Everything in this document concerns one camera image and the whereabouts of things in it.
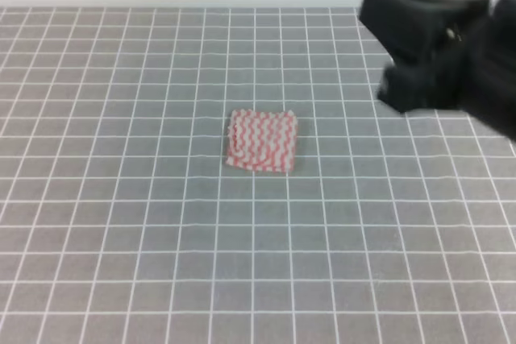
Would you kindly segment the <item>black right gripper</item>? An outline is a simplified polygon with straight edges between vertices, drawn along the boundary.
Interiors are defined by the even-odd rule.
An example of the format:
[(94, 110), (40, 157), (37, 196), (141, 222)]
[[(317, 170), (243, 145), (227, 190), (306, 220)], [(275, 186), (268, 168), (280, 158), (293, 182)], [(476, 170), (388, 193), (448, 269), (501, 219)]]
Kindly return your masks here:
[(514, 138), (515, 0), (491, 2), (489, 14), (462, 41), (428, 61), (386, 67), (377, 97), (400, 114), (462, 110)]

